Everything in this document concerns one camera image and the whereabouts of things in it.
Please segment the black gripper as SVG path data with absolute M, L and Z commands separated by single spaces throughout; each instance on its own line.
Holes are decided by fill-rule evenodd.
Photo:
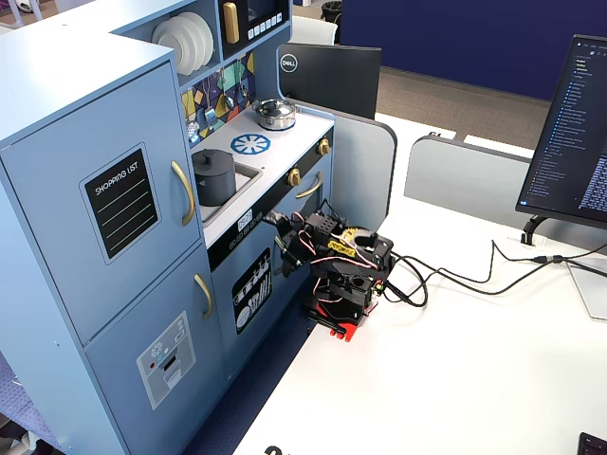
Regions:
M 284 243 L 283 249 L 280 249 L 280 261 L 273 274 L 288 277 L 297 266 L 302 266 L 310 259 L 311 252 L 300 239 L 297 225 L 293 224 L 286 215 L 271 210 L 265 216 L 265 221 L 280 230 Z

